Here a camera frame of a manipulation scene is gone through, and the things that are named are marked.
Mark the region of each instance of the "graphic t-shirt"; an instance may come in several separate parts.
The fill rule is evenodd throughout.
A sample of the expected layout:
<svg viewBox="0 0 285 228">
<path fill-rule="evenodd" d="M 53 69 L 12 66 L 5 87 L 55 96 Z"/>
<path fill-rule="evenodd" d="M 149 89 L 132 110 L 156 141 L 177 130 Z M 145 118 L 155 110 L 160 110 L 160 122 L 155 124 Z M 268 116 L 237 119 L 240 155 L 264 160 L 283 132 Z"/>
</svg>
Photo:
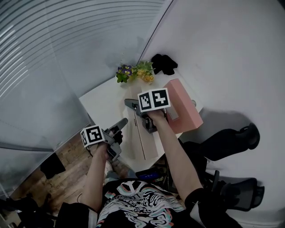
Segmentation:
<svg viewBox="0 0 285 228">
<path fill-rule="evenodd" d="M 211 203 L 211 196 L 202 188 L 187 197 L 185 208 L 158 186 L 138 179 L 123 179 L 104 186 L 100 213 L 84 204 L 63 203 L 56 228 L 240 227 L 225 212 L 208 207 Z"/>
</svg>

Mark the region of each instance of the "white wall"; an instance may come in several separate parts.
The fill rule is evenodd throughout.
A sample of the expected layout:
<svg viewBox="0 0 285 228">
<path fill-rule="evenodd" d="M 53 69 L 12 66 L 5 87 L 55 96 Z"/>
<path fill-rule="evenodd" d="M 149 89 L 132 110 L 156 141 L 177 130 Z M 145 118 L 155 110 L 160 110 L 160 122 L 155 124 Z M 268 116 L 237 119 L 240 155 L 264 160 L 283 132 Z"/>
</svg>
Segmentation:
<svg viewBox="0 0 285 228">
<path fill-rule="evenodd" d="M 255 177 L 262 204 L 230 212 L 239 221 L 275 224 L 285 218 L 285 11 L 275 0 L 176 0 L 144 59 L 168 54 L 196 91 L 204 125 L 190 136 L 203 141 L 223 128 L 257 125 L 253 151 L 212 164 L 221 175 Z"/>
</svg>

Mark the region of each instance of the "white table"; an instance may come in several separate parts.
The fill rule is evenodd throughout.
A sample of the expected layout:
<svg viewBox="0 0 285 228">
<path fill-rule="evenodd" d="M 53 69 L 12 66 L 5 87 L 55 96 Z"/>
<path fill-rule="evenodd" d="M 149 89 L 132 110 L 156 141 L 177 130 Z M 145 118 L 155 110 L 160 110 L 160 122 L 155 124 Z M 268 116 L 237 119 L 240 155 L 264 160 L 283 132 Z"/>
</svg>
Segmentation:
<svg viewBox="0 0 285 228">
<path fill-rule="evenodd" d="M 80 97 L 79 100 L 94 123 L 98 124 L 103 129 L 107 129 L 121 120 L 123 117 L 128 118 L 131 116 L 130 112 L 133 111 L 124 104 L 124 99 L 130 98 L 128 97 L 130 86 L 139 86 L 141 87 L 142 91 L 146 91 L 150 89 L 162 88 L 170 80 L 176 78 L 181 81 L 191 99 L 196 101 L 196 108 L 198 112 L 200 112 L 203 108 L 201 102 L 192 88 L 190 88 L 190 86 L 185 82 L 183 77 L 177 73 L 171 76 L 159 73 L 155 75 L 155 81 L 151 85 L 143 82 L 141 79 L 136 79 L 131 83 L 117 83 L 116 78 L 112 78 L 86 93 Z M 153 136 L 158 156 L 148 160 L 134 158 L 131 151 L 132 148 L 126 144 L 127 140 L 134 140 L 134 136 L 132 134 L 128 135 L 129 138 L 126 138 L 126 136 L 123 138 L 123 143 L 121 144 L 122 153 L 119 160 L 125 163 L 135 172 L 149 169 L 164 154 L 159 135 L 157 132 L 155 132 L 153 133 Z"/>
</svg>

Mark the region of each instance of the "pink box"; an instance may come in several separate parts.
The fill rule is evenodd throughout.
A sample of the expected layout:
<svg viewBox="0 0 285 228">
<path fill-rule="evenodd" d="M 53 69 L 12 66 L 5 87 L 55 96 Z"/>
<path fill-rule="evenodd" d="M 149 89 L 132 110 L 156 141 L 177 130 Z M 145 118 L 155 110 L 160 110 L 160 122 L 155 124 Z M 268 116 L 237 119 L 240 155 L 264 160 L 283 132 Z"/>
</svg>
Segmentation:
<svg viewBox="0 0 285 228">
<path fill-rule="evenodd" d="M 179 79 L 169 81 L 168 89 L 171 107 L 166 108 L 168 122 L 175 134 L 193 130 L 202 125 L 200 117 L 191 98 Z"/>
</svg>

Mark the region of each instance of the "wooden floor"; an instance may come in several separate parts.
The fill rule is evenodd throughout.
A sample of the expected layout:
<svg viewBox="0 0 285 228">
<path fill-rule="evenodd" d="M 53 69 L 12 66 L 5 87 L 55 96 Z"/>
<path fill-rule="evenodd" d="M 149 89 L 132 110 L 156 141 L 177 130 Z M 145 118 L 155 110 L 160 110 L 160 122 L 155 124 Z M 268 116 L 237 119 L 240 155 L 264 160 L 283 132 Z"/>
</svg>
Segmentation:
<svg viewBox="0 0 285 228">
<path fill-rule="evenodd" d="M 75 203 L 82 193 L 92 157 L 83 147 L 80 134 L 63 145 L 57 151 L 57 155 L 66 169 L 65 172 L 46 179 L 38 168 L 14 191 L 11 197 L 16 200 L 31 193 L 38 206 L 41 206 L 49 193 L 51 194 L 49 206 L 53 215 L 58 214 L 63 202 Z M 119 161 L 113 166 L 121 178 L 126 177 L 128 170 L 126 166 Z"/>
</svg>

